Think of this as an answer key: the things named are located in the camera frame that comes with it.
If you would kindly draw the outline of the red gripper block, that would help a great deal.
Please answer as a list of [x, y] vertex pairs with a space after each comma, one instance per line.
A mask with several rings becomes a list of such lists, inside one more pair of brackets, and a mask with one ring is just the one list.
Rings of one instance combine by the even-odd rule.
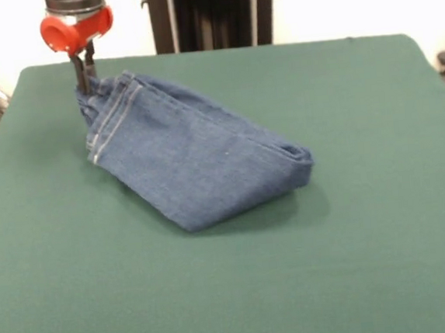
[[[40, 24], [40, 33], [45, 44], [54, 52], [65, 52], [75, 67], [78, 90], [89, 93], [88, 76], [96, 76], [94, 62], [95, 48], [88, 45], [97, 36], [109, 32], [113, 24], [113, 12], [110, 7], [104, 7], [97, 13], [84, 19], [63, 19], [57, 16], [47, 16]], [[85, 48], [85, 65], [76, 55]]]

